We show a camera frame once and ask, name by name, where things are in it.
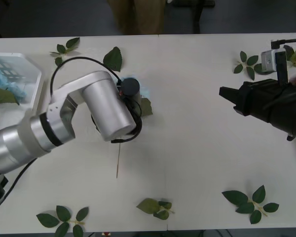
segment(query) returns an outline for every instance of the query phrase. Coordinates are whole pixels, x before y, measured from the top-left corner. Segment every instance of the floor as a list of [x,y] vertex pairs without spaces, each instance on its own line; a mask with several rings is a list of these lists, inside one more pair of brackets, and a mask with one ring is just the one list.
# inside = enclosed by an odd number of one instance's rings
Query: floor
[[[0,0],[0,34],[5,38],[115,36],[118,31],[106,0]],[[202,34],[296,32],[296,0],[216,0],[204,9]],[[165,34],[192,34],[191,8],[165,9]],[[230,230],[233,237],[296,237],[294,229]],[[200,237],[199,231],[167,232],[165,237]],[[0,237],[52,237],[50,234],[0,235]],[[162,236],[158,233],[113,233],[113,237]],[[204,237],[219,237],[206,231]]]
[[[283,229],[249,229],[249,230],[229,230],[232,237],[296,237],[296,228]],[[220,230],[222,237],[230,237],[225,230]],[[96,233],[92,237],[101,237],[101,233]],[[200,231],[167,231],[163,233],[142,232],[142,233],[112,233],[112,237],[221,237],[215,230]],[[26,234],[26,235],[0,235],[0,237],[54,237],[54,234]]]

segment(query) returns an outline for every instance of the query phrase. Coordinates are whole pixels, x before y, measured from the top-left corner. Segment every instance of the white table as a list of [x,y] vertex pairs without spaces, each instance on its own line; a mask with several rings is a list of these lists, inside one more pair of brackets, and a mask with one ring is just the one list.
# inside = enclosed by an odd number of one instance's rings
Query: white table
[[[296,34],[81,38],[77,51],[98,60],[120,47],[119,75],[135,75],[149,88],[154,115],[144,118],[135,141],[122,144],[116,179],[118,145],[103,142],[87,106],[79,106],[73,119],[76,139],[38,159],[23,175],[0,207],[0,234],[54,232],[36,215],[56,205],[70,207],[74,215],[89,206],[88,232],[296,227],[296,139],[287,142],[270,124],[240,116],[218,95],[219,87],[239,88],[248,80],[232,73],[241,50],[260,54],[270,49],[271,40],[287,38]],[[48,52],[68,39],[0,39],[0,52],[26,54],[50,78],[55,65]],[[72,62],[60,70],[54,86],[95,70],[101,67]],[[48,90],[44,93],[42,109],[49,101]],[[19,171],[7,174],[9,185]],[[221,192],[250,195],[261,185],[266,201],[280,208],[250,225],[249,215],[236,213]],[[142,213],[136,205],[147,197],[168,198],[176,214],[161,221]]]

